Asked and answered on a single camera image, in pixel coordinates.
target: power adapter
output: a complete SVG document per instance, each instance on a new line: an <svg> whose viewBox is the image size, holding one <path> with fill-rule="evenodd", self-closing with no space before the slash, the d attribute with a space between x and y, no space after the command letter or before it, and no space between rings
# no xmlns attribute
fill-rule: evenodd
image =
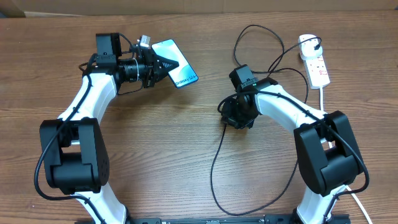
<svg viewBox="0 0 398 224"><path fill-rule="evenodd" d="M312 34L301 35L298 38L298 42L312 37L316 36ZM305 72L307 73L311 89L323 88L330 83L328 70L326 69L325 61L322 56L322 46L315 49L315 46L318 44L317 39L312 39L300 44L300 56L303 59Z"/></svg>

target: power outlet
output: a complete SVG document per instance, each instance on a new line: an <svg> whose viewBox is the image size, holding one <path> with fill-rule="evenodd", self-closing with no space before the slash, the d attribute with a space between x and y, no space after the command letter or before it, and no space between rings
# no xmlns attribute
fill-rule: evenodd
<svg viewBox="0 0 398 224"><path fill-rule="evenodd" d="M321 86L324 87L330 83L328 70L322 55L303 62L311 89L319 89Z"/></svg>

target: wood grain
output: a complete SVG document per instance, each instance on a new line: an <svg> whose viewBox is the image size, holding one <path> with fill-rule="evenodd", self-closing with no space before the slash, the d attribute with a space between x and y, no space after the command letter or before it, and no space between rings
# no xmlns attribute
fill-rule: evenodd
<svg viewBox="0 0 398 224"><path fill-rule="evenodd" d="M77 65L96 51L95 34L122 32L134 40L174 39L199 76L177 90L167 78L155 88L114 99L101 131L111 160L110 184L134 217L226 217L210 192L210 166L222 125L218 103L233 93L228 74L236 65L232 48L248 24L277 32L286 46L313 33L323 38L331 85L325 109L348 115L371 175L358 195L375 223L396 223L398 194L398 14L372 12L273 12L168 16L0 19L0 223L73 223L89 218L75 201L49 202L34 190L40 156L39 126L70 104L80 85ZM267 69L280 54L270 33L250 30L238 46L238 59ZM281 67L304 71L298 50ZM299 99L303 80L294 72L273 76ZM134 84L123 90L136 88ZM318 107L318 92L308 104ZM215 191L231 212L272 200L285 186L296 160L291 135L268 117L250 130L228 128L215 165ZM352 188L363 184L359 176ZM40 184L50 189L41 173ZM265 213L290 213L305 184L297 173L286 194ZM335 213L364 223L354 200L345 196Z"/></svg>

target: wooden surface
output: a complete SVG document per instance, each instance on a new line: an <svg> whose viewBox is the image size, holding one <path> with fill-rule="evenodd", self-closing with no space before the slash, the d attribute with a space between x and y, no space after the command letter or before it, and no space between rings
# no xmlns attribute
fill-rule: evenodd
<svg viewBox="0 0 398 224"><path fill-rule="evenodd" d="M286 46L300 34L323 38L331 79L325 109L348 115L371 176L369 188L358 197L374 223L396 223L396 11L0 19L0 223L89 218L76 201L40 198L33 173L41 153L39 126L55 119L75 97L81 86L77 65L96 51L95 34L100 32L122 32L131 40L145 34L152 43L174 39L199 76L197 83L179 90L165 78L155 88L110 103L101 131L111 163L109 182L118 199L134 217L227 217L210 192L210 166L223 128L216 107L234 93L228 78L236 67L232 48L248 24L273 29ZM270 33L253 29L237 54L242 63L260 70L280 51ZM286 55L280 66L304 71L298 52ZM304 98L298 74L273 77ZM123 90L136 87L124 84ZM308 104L318 108L318 96L310 90ZM250 130L228 127L214 172L220 203L231 212L243 212L272 200L285 187L295 160L293 137L268 117L258 117ZM60 195L48 187L44 172L40 174L42 188ZM363 181L359 176L351 188ZM290 213L304 187L296 173L279 201L252 215ZM349 213L353 223L365 222L351 196L342 197L334 212Z"/></svg>

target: smartphone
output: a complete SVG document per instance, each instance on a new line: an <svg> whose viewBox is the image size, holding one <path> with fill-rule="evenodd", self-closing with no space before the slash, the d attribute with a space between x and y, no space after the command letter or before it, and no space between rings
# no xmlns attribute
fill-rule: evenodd
<svg viewBox="0 0 398 224"><path fill-rule="evenodd" d="M179 66L169 71L169 77L173 81L175 87L181 88L198 81L198 76L188 63L187 59L177 47L174 40L165 40L156 44L152 44L154 52L164 58L177 61Z"/></svg>

